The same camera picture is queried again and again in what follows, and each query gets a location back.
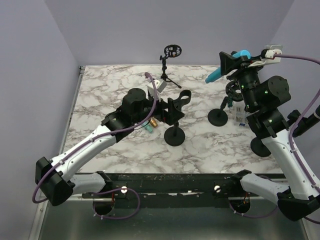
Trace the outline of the black round-base clip stand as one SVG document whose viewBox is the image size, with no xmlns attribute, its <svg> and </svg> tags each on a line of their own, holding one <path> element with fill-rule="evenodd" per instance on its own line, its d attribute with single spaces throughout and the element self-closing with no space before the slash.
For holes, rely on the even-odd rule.
<svg viewBox="0 0 320 240">
<path fill-rule="evenodd" d="M 182 90 L 176 99 L 182 100 L 183 106 L 188 105 L 191 101 L 192 93 L 190 90 Z M 185 132 L 179 127 L 179 121 L 164 132 L 165 142 L 172 147 L 180 146 L 185 141 Z"/>
</svg>

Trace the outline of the gold microphone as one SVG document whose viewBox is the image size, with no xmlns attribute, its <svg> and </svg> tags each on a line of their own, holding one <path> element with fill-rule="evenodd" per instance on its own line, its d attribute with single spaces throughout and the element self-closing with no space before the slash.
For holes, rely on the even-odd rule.
<svg viewBox="0 0 320 240">
<path fill-rule="evenodd" d="M 157 128 L 158 127 L 157 121 L 155 119 L 153 119 L 153 118 L 150 119 L 149 123 L 153 128 Z"/>
</svg>

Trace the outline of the mint green microphone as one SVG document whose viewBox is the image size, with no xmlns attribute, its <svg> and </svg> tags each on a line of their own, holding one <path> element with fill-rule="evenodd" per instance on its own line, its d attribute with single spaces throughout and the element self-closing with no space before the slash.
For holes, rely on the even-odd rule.
<svg viewBox="0 0 320 240">
<path fill-rule="evenodd" d="M 145 122 L 142 127 L 149 133 L 153 133 L 153 127 L 148 122 Z"/>
</svg>

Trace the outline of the blue microphone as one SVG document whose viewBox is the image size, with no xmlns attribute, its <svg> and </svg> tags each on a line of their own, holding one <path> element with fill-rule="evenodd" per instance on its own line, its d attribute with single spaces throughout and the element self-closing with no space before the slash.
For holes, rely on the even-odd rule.
<svg viewBox="0 0 320 240">
<path fill-rule="evenodd" d="M 235 66 L 237 62 L 241 61 L 243 58 L 251 58 L 251 54 L 248 50 L 233 51 L 231 54 L 221 51 L 219 53 L 220 67 L 207 76 L 207 78 L 205 79 L 205 83 L 213 83 L 221 77 L 225 76 L 226 74 L 234 70 L 236 68 Z"/>
</svg>

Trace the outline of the black round-base shock-mount stand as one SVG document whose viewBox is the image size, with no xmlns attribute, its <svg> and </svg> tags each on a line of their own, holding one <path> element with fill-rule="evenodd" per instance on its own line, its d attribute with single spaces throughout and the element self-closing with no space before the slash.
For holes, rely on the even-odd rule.
<svg viewBox="0 0 320 240">
<path fill-rule="evenodd" d="M 243 96 L 241 94 L 240 87 L 235 80 L 230 81 L 226 85 L 225 94 L 226 94 L 225 97 L 232 98 L 233 102 L 241 102 L 243 100 Z M 228 115 L 224 111 L 224 109 L 225 109 L 224 98 L 222 100 L 220 107 L 210 110 L 207 115 L 208 121 L 213 126 L 222 127 L 228 122 Z"/>
</svg>

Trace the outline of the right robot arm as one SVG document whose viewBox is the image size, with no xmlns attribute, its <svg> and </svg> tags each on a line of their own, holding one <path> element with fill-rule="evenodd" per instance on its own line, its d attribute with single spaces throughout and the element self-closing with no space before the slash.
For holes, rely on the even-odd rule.
<svg viewBox="0 0 320 240">
<path fill-rule="evenodd" d="M 280 50 L 264 50 L 247 57 L 221 51 L 220 74 L 239 86 L 248 125 L 279 164 L 287 184 L 280 184 L 242 170 L 235 174 L 230 191 L 241 196 L 256 194 L 278 206 L 291 221 L 298 221 L 320 208 L 320 180 L 305 161 L 293 140 L 295 122 L 289 125 L 278 107 L 291 99 L 288 81 L 278 75 L 260 82 L 258 72 L 265 64 L 279 62 Z"/>
</svg>

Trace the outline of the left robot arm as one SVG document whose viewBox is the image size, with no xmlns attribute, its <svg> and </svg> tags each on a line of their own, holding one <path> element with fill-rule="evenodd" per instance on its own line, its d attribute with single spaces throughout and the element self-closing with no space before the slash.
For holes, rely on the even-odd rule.
<svg viewBox="0 0 320 240">
<path fill-rule="evenodd" d="M 169 126 L 165 141 L 170 144 L 169 132 L 179 125 L 185 115 L 182 107 L 191 101 L 191 91 L 183 90 L 178 98 L 164 101 L 150 92 L 132 88 L 123 97 L 121 105 L 107 114 L 100 125 L 85 139 L 68 151 L 48 160 L 40 158 L 35 164 L 36 189 L 52 206 L 64 203 L 76 194 L 95 192 L 104 198 L 110 194 L 108 176 L 102 172 L 86 173 L 76 178 L 77 171 L 100 152 L 120 142 L 140 124 L 154 117 Z"/>
</svg>

